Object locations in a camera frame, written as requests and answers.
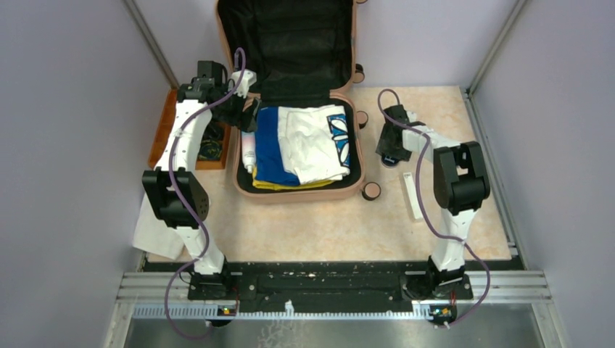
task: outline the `blue clothing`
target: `blue clothing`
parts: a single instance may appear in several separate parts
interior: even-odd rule
[[[256,180],[299,186],[299,178],[285,171],[282,164],[278,142],[278,108],[265,107],[259,110],[256,124]]]

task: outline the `folded clothes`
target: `folded clothes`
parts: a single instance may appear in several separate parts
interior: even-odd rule
[[[252,173],[252,185],[257,188],[257,189],[265,189],[265,190],[274,190],[274,191],[281,191],[281,190],[305,190],[305,189],[314,189],[316,187],[323,187],[323,186],[327,186],[330,183],[333,183],[333,181],[331,180],[323,180],[323,181],[316,181],[315,183],[306,183],[304,185],[299,185],[299,186],[284,186],[284,185],[279,185],[277,183],[270,183],[267,181],[260,181],[256,179],[256,173],[258,171],[258,168],[256,167],[254,169],[254,172]]]
[[[344,107],[279,107],[277,129],[284,169],[301,184],[338,181],[350,173]]]
[[[254,179],[282,186],[299,186],[297,176],[284,170],[278,142],[278,108],[264,107],[258,111],[256,167]]]

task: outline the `yellow clothing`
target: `yellow clothing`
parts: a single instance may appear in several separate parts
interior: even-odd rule
[[[305,189],[314,189],[315,187],[327,186],[330,183],[333,183],[332,180],[322,180],[316,181],[315,183],[304,183],[299,186],[284,186],[278,185],[277,183],[270,183],[268,181],[260,181],[256,180],[256,167],[254,167],[254,171],[252,172],[252,185],[257,189],[265,189],[265,190],[305,190]]]

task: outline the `folded white shirt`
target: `folded white shirt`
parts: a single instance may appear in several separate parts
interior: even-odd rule
[[[278,109],[282,164],[301,184],[338,181],[350,173],[347,137],[344,107]]]

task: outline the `suitcase lid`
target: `suitcase lid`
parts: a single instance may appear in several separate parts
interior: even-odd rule
[[[230,66],[242,47],[263,100],[343,92],[355,72],[355,0],[218,0]]]

